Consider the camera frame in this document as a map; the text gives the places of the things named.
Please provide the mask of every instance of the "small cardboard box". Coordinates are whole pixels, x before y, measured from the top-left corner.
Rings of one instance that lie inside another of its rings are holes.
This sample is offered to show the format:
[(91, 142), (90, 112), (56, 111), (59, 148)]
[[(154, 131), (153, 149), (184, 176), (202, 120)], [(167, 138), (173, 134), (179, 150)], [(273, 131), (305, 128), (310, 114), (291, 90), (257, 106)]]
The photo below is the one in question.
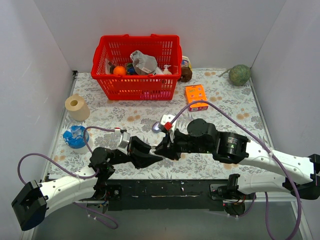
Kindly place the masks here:
[[(198, 100), (205, 100), (207, 101), (206, 93), (204, 86), (200, 85), (192, 85), (192, 86), (186, 86), (185, 87), (185, 97), (188, 104), (198, 101)], [(201, 110), (207, 110), (208, 104), (199, 102), (196, 104), (193, 104), (189, 107), (190, 112), (195, 111), (201, 111)]]

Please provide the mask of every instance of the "plastic basket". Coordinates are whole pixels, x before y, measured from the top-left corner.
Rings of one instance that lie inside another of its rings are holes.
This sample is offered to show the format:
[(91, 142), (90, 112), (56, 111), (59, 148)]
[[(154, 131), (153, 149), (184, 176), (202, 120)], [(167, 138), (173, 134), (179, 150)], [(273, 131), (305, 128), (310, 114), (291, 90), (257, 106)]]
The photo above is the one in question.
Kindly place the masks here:
[[(154, 56), (158, 67), (171, 65), (172, 75), (106, 74), (106, 60), (125, 66), (136, 50)], [(181, 77), (182, 51), (176, 35), (103, 36), (93, 57), (91, 76), (97, 80), (110, 100), (171, 100)]]

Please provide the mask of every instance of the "bottle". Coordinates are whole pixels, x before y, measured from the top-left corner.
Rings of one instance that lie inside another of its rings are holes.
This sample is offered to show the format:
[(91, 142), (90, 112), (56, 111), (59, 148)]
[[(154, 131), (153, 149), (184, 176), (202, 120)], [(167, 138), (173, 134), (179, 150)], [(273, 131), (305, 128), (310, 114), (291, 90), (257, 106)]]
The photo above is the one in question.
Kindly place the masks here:
[(172, 75), (172, 73), (168, 70), (171, 65), (164, 65), (163, 74), (164, 75)]

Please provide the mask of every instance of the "floral tablecloth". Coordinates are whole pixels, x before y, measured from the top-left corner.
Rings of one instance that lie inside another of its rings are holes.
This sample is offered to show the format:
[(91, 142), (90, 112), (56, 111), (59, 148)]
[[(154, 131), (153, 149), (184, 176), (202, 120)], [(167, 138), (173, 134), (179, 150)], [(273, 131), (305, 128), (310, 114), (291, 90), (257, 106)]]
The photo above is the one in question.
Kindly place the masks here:
[[(158, 144), (164, 135), (153, 133), (152, 125), (159, 121), (163, 114), (178, 113), (186, 105), (185, 86), (195, 84), (204, 86), (208, 101), (217, 105), (267, 143), (267, 134), (250, 84), (247, 83), (240, 87), (233, 86), (229, 82), (228, 74), (220, 78), (217, 76), (222, 72), (223, 70), (194, 69), (190, 82), (177, 83), (171, 101), (111, 101), (108, 100), (97, 81), (91, 78), (90, 73), (79, 73), (73, 93), (85, 99), (91, 114), (83, 122), (75, 121), (69, 114), (66, 115), (54, 153), (54, 161), (71, 172), (78, 171), (90, 163), (91, 154), (89, 152), (76, 154), (63, 140), (62, 134), (72, 125), (98, 126), (107, 129), (121, 127), (127, 129), (131, 136), (138, 136), (147, 144)], [(196, 112), (186, 110), (178, 119), (177, 127), (183, 133), (187, 133), (188, 123), (197, 118), (215, 124), (218, 131), (247, 135), (212, 107)], [(115, 136), (115, 133), (96, 129), (91, 129), (89, 133), (94, 139), (94, 147), (114, 149), (117, 146), (119, 138)], [(179, 161), (165, 159), (142, 169), (135, 169), (131, 163), (115, 165), (115, 169), (116, 172), (111, 179), (226, 179), (233, 173), (257, 175), (266, 172), (252, 166), (219, 163), (213, 160), (211, 154), (198, 153), (183, 153)], [(57, 179), (65, 175), (66, 173), (53, 164), (50, 166), (50, 179)]]

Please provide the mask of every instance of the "paper roll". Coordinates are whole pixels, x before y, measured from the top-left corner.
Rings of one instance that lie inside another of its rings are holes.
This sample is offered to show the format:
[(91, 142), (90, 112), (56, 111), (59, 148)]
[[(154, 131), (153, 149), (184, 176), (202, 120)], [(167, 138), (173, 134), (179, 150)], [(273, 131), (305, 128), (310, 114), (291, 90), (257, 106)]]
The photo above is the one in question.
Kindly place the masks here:
[(68, 97), (64, 105), (70, 116), (77, 121), (84, 121), (90, 116), (90, 109), (86, 101), (78, 94)]

